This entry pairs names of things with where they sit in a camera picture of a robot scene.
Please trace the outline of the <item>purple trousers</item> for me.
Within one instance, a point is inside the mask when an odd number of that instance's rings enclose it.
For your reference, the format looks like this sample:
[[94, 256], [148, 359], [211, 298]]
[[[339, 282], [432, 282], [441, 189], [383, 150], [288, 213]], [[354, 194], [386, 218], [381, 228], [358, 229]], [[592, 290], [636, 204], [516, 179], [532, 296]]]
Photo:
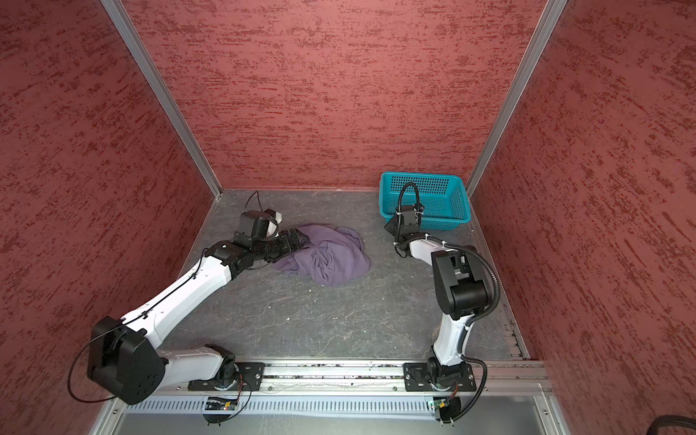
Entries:
[[343, 285], [370, 271], [364, 241], [354, 229], [306, 224], [297, 230], [309, 237], [309, 244], [277, 261], [275, 270], [310, 277], [323, 286]]

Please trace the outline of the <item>teal plastic basket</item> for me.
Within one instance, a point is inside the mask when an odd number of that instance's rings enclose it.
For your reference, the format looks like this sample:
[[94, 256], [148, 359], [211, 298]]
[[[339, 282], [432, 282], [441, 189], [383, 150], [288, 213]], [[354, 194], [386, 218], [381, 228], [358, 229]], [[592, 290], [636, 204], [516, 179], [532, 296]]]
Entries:
[[461, 178], [453, 175], [388, 171], [381, 175], [379, 208], [389, 221], [404, 185], [414, 183], [424, 206], [422, 228], [450, 231], [471, 222], [471, 205]]

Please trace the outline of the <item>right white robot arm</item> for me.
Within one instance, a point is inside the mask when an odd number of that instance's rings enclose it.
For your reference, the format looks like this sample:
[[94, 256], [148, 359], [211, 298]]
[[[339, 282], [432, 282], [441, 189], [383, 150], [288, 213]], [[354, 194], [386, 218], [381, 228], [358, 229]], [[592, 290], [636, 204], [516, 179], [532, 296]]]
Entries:
[[435, 297], [442, 321], [428, 361], [429, 377], [441, 384], [462, 376], [465, 349], [475, 323], [493, 302], [483, 267], [473, 266], [473, 254], [422, 232], [416, 213], [396, 214], [385, 230], [393, 236], [398, 255], [418, 259], [432, 268]]

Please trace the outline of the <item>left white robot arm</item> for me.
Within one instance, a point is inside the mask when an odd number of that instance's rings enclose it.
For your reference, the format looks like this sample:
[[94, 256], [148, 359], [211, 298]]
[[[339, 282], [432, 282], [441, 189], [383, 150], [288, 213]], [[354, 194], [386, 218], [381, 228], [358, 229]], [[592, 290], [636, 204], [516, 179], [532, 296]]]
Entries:
[[255, 262], [273, 264], [310, 243], [296, 228], [250, 245], [223, 240], [202, 251], [183, 277], [149, 302], [120, 318], [105, 317], [92, 328], [86, 375], [126, 404], [143, 402], [162, 387], [203, 382], [208, 388], [239, 388], [236, 357], [215, 344], [184, 351], [163, 351], [173, 329], [199, 304]]

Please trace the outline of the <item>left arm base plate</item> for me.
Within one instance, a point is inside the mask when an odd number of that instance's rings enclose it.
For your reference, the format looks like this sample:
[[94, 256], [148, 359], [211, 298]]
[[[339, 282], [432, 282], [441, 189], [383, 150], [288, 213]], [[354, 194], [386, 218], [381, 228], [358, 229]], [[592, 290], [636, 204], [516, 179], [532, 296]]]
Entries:
[[188, 383], [191, 392], [239, 393], [243, 389], [257, 392], [263, 380], [266, 365], [262, 362], [225, 362], [209, 380]]

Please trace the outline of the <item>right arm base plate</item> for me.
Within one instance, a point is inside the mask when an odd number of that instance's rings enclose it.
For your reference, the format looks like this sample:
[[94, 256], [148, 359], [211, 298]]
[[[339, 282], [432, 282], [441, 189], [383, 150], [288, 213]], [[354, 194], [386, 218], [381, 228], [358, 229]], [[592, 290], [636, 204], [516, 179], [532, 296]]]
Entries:
[[477, 389], [473, 369], [461, 362], [441, 365], [436, 359], [428, 362], [406, 362], [402, 366], [405, 389], [408, 392], [470, 393]]

